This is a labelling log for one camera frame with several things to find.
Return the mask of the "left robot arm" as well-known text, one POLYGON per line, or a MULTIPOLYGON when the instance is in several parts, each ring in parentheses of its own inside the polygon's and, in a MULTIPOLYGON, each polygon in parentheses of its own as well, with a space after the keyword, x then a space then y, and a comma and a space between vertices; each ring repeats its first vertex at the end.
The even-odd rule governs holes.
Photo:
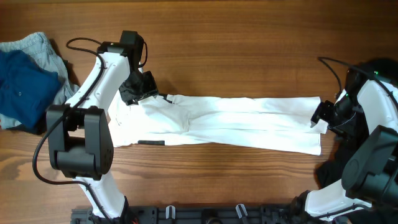
POLYGON ((147 44, 124 30, 119 42, 101 42, 96 63, 80 90, 46 114, 47 132, 33 156, 34 174, 51 185, 79 185, 91 208, 72 223, 138 223, 110 172, 114 146, 107 114, 115 95, 126 105, 158 95, 151 72, 143 72, 147 44))

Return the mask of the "white t-shirt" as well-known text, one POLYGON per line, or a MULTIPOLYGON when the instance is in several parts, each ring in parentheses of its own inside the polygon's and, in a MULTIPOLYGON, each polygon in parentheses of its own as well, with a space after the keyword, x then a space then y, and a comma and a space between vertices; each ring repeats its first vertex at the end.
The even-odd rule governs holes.
POLYGON ((116 94, 109 129, 115 147, 214 142, 318 156, 327 123, 313 125, 310 118, 319 103, 319 97, 159 95, 128 106, 116 94))

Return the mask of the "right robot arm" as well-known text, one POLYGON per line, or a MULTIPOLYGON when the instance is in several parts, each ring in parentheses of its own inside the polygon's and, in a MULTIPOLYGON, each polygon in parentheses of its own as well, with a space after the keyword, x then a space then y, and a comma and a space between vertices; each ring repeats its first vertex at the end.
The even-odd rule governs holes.
POLYGON ((350 213, 397 211, 397 73, 352 66, 344 90, 335 103, 321 102, 311 122, 326 121, 350 157, 338 180, 281 209, 283 222, 333 223, 350 213))

